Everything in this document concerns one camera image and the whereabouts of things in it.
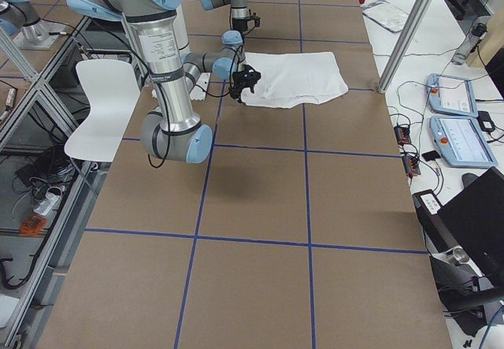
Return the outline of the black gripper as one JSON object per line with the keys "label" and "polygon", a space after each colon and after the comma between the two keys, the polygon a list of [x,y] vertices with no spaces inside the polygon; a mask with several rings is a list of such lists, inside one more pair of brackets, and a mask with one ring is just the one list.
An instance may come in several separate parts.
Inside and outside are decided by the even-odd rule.
{"label": "black gripper", "polygon": [[240,34],[244,34],[248,30],[248,21],[246,18],[232,18],[231,19],[232,30],[238,31]]}
{"label": "black gripper", "polygon": [[249,88],[254,92],[256,85],[256,71],[254,69],[244,69],[243,71],[232,73],[231,97],[237,99],[238,103],[243,102],[243,90]]}

